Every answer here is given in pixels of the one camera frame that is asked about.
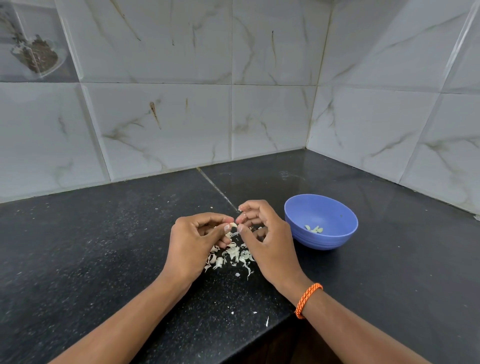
orange thread bracelet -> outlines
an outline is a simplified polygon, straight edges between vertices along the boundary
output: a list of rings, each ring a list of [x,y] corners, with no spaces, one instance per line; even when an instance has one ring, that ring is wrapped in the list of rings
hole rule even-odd
[[[314,293],[317,290],[317,288],[321,288],[322,290],[324,289],[320,283],[314,283],[307,289],[307,291],[300,298],[299,304],[297,305],[297,309],[295,310],[295,314],[297,315],[298,318],[300,319],[305,318],[301,314],[301,312],[303,310],[303,307],[307,303],[307,300],[310,298],[312,293]]]

blue bowl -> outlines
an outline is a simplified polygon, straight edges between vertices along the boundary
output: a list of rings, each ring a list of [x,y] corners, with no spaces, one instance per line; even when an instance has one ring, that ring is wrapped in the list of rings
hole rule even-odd
[[[359,222],[352,210],[343,203],[317,194],[299,194],[285,202],[285,221],[292,235],[303,245],[329,250],[343,245],[357,229]],[[308,231],[316,226],[321,233]]]

